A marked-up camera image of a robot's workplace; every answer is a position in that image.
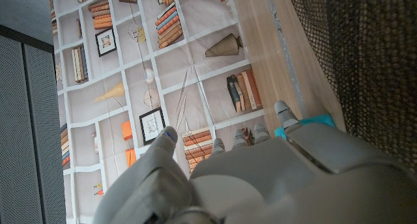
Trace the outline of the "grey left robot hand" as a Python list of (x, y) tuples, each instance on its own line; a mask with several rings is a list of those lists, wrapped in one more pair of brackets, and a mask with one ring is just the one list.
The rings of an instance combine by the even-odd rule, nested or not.
[(415, 223), (416, 177), (365, 141), (320, 123), (303, 125), (284, 101), (285, 137), (255, 125), (185, 176), (178, 139), (164, 128), (105, 192), (95, 223)]

